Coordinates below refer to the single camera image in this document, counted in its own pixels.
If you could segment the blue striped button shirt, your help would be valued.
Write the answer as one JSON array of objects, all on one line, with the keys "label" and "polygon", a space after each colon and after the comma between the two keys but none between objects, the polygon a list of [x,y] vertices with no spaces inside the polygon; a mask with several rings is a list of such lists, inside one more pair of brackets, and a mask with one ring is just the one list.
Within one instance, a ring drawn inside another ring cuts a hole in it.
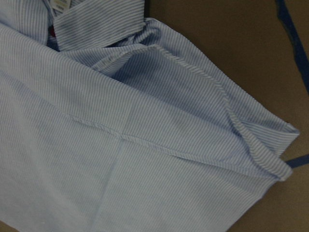
[{"label": "blue striped button shirt", "polygon": [[225,232],[299,131],[142,0],[0,3],[0,219],[21,232]]}]

